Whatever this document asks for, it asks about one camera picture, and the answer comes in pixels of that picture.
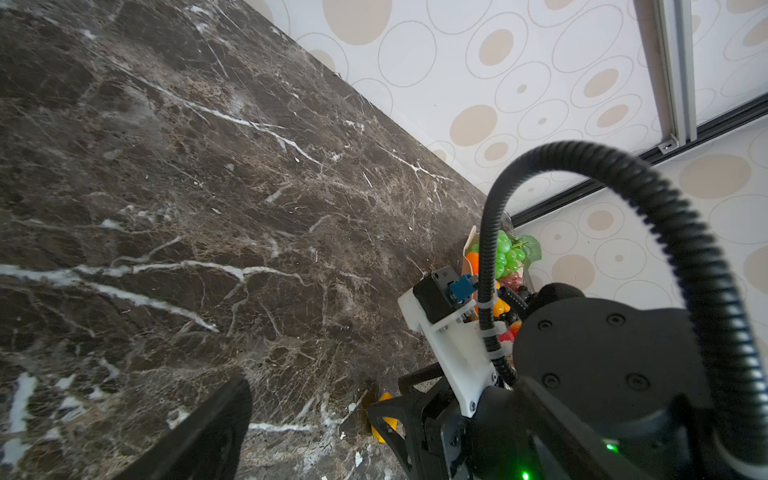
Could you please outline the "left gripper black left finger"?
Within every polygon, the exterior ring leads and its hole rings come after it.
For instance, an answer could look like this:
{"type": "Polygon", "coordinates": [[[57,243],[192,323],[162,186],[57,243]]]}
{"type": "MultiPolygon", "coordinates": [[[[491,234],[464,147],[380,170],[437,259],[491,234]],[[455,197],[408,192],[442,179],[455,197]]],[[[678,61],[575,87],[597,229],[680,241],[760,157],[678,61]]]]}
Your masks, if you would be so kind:
{"type": "Polygon", "coordinates": [[[234,376],[119,479],[233,479],[252,415],[250,385],[234,376]]]}

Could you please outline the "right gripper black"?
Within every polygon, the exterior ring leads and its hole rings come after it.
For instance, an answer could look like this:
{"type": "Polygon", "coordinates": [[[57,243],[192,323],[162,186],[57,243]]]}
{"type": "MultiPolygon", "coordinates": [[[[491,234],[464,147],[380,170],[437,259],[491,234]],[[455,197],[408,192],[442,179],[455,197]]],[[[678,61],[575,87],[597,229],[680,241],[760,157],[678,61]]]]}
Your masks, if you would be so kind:
{"type": "Polygon", "coordinates": [[[367,408],[371,426],[409,479],[474,479],[469,421],[438,363],[398,379],[400,395],[367,408]]]}

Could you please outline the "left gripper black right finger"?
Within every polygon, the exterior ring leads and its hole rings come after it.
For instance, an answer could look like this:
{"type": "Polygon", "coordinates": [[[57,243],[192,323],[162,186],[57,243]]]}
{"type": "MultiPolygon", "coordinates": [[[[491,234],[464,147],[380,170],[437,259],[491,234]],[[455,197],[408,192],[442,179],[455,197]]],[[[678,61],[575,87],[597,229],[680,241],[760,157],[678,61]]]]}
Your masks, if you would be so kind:
{"type": "Polygon", "coordinates": [[[540,439],[573,479],[647,479],[649,475],[620,454],[545,387],[522,377],[515,387],[524,432],[540,439]]]}

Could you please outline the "strawberry red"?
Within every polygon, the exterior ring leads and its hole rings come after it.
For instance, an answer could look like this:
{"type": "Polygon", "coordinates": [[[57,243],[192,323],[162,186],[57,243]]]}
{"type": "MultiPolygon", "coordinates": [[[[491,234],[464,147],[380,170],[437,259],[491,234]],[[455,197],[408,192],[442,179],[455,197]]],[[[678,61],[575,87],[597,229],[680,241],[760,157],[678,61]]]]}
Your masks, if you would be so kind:
{"type": "Polygon", "coordinates": [[[508,329],[504,333],[498,335],[499,341],[514,342],[521,326],[522,326],[522,322],[520,320],[511,323],[508,329]]]}

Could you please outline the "small yellow lemon top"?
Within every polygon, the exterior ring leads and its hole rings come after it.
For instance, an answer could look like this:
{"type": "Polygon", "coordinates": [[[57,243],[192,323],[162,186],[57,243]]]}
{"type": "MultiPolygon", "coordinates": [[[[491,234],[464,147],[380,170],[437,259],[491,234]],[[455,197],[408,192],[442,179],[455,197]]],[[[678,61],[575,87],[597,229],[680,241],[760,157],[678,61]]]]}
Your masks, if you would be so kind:
{"type": "Polygon", "coordinates": [[[494,318],[499,318],[507,314],[511,310],[511,307],[503,300],[497,299],[492,307],[492,314],[494,318]]]}

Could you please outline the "orange mandarin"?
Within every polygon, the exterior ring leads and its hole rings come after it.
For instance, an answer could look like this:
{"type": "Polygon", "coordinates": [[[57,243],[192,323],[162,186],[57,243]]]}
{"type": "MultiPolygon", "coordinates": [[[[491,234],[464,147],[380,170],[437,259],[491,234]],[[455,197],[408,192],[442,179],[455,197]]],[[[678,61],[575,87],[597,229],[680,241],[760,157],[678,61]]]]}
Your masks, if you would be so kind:
{"type": "Polygon", "coordinates": [[[479,273],[479,254],[477,252],[468,252],[465,255],[465,259],[469,263],[471,274],[477,275],[479,273]]]}

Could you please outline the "red grape bunch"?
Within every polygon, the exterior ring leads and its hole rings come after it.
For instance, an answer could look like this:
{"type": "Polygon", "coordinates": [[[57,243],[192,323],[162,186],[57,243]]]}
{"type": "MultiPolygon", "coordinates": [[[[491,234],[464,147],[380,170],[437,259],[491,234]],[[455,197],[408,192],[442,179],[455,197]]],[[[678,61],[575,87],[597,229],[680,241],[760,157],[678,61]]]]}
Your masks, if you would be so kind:
{"type": "Polygon", "coordinates": [[[506,277],[501,278],[499,282],[514,292],[518,292],[524,285],[524,279],[518,272],[510,273],[506,277]]]}

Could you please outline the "pink scalloped fruit bowl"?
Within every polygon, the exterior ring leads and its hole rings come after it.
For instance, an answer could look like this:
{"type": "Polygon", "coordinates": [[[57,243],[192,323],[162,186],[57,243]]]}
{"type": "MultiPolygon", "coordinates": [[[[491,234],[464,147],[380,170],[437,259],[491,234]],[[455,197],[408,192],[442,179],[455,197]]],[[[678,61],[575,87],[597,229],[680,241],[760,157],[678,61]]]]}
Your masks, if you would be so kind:
{"type": "Polygon", "coordinates": [[[461,275],[476,275],[479,269],[479,234],[476,226],[473,226],[462,247],[461,275]]]}

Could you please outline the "green grape bunch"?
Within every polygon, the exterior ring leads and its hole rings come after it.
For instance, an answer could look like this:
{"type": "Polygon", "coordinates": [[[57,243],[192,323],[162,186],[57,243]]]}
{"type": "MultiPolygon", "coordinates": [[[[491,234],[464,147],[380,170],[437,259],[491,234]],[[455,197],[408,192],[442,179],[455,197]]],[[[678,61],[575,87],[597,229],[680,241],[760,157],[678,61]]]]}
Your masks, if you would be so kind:
{"type": "Polygon", "coordinates": [[[525,269],[542,258],[542,248],[535,237],[514,236],[500,230],[496,243],[494,278],[500,280],[513,272],[522,276],[525,269]]]}

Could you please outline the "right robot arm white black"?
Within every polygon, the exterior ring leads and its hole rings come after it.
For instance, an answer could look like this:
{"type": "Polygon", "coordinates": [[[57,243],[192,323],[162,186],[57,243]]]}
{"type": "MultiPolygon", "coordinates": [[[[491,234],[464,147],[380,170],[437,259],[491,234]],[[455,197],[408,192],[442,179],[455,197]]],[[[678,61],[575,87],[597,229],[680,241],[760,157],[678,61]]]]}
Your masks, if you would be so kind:
{"type": "Polygon", "coordinates": [[[411,479],[763,479],[767,377],[730,267],[679,189],[609,146],[532,149],[495,181],[479,269],[399,299],[436,363],[370,405],[411,479]],[[639,310],[563,283],[529,301],[495,283],[503,210],[529,178],[568,171],[625,200],[657,237],[684,300],[639,310]]]}

